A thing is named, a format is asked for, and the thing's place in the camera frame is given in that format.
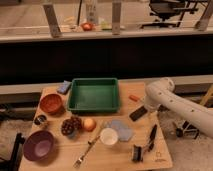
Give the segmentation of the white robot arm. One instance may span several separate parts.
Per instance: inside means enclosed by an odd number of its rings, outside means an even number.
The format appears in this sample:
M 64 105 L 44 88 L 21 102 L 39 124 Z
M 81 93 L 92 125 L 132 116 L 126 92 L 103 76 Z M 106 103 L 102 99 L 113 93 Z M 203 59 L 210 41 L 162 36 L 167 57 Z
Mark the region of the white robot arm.
M 149 83 L 145 87 L 146 110 L 154 112 L 163 105 L 213 138 L 213 110 L 174 94 L 174 88 L 173 80 L 168 77 Z

